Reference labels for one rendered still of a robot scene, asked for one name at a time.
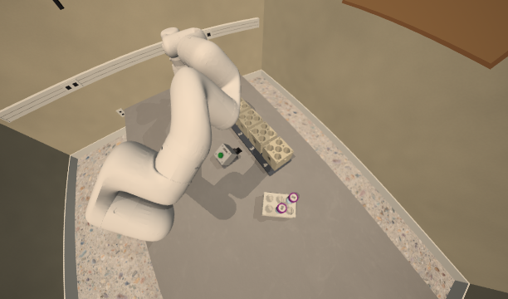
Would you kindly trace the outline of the beige bucket adapter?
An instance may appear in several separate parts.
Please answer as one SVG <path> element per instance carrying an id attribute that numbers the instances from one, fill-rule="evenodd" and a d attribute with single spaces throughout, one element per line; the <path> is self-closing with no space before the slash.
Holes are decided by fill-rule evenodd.
<path id="1" fill-rule="evenodd" d="M 249 130 L 249 140 L 261 154 L 263 146 L 277 138 L 277 133 L 264 121 Z"/>
<path id="2" fill-rule="evenodd" d="M 249 115 L 250 114 L 250 115 Z M 245 118 L 246 117 L 246 118 Z M 245 118 L 245 119 L 244 119 Z M 258 121 L 256 121 L 258 120 Z M 263 119 L 253 110 L 247 110 L 239 115 L 238 128 L 249 138 L 249 130 L 263 122 Z"/>
<path id="3" fill-rule="evenodd" d="M 251 107 L 241 98 L 240 114 L 250 109 Z"/>
<path id="4" fill-rule="evenodd" d="M 291 147 L 279 136 L 263 146 L 262 157 L 275 171 L 290 160 L 293 152 Z"/>

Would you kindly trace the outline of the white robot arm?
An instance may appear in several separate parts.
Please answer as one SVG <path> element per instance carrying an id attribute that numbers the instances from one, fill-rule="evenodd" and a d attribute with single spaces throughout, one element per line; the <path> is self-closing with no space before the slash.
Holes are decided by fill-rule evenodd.
<path id="1" fill-rule="evenodd" d="M 170 86 L 169 134 L 159 152 L 135 141 L 117 145 L 100 169 L 85 211 L 87 222 L 98 228 L 150 242 L 169 234 L 173 204 L 209 154 L 211 126 L 233 127 L 241 106 L 239 70 L 200 28 L 170 27 L 160 35 L 173 65 L 187 65 Z"/>

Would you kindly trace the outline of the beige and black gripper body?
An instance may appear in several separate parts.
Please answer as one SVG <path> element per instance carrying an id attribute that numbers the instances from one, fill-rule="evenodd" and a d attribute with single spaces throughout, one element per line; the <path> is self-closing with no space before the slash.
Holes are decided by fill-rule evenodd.
<path id="1" fill-rule="evenodd" d="M 184 65 L 184 66 L 174 66 L 174 65 L 172 65 L 174 75 L 176 74 L 176 72 L 177 72 L 180 68 L 185 67 L 185 66 L 186 66 L 186 65 Z"/>

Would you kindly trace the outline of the beige tube rack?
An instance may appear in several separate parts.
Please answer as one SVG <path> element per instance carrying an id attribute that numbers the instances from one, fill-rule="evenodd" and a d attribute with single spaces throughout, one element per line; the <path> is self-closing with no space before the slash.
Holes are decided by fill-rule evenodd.
<path id="1" fill-rule="evenodd" d="M 289 194 L 274 194 L 274 193 L 264 192 L 261 215 L 263 215 L 263 216 L 274 215 L 275 217 L 280 217 L 280 218 L 291 218 L 291 217 L 295 218 L 296 217 L 296 203 L 288 204 L 286 202 L 286 198 L 288 196 L 289 196 Z M 271 202 L 271 203 L 269 203 L 269 202 Z M 287 205 L 286 206 L 287 210 L 284 213 L 279 214 L 276 212 L 276 207 L 279 203 L 284 203 L 285 205 Z M 273 207 L 273 209 L 270 206 Z M 265 210 L 265 207 L 266 207 L 266 210 Z"/>

